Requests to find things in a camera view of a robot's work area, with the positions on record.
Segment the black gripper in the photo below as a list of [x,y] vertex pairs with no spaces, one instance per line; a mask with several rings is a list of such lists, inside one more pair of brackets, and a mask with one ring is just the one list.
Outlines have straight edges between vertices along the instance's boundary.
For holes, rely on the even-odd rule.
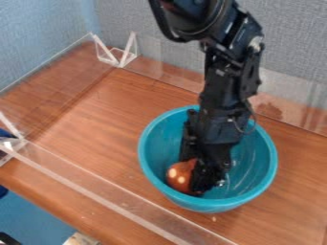
[[[202,195],[226,181],[233,165],[232,148],[246,135],[252,113],[249,102],[213,111],[195,108],[187,110],[179,160],[191,160],[193,195]],[[220,161],[206,163],[201,158]]]

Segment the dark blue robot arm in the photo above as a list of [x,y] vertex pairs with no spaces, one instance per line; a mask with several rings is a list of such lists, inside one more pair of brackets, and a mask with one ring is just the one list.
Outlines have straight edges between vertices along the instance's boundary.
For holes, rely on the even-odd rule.
[[165,37],[197,41],[205,53],[199,108],[187,111],[181,162],[191,165],[186,193],[201,195],[226,180],[232,150],[253,132],[250,97],[262,84],[264,28],[238,0],[149,0]]

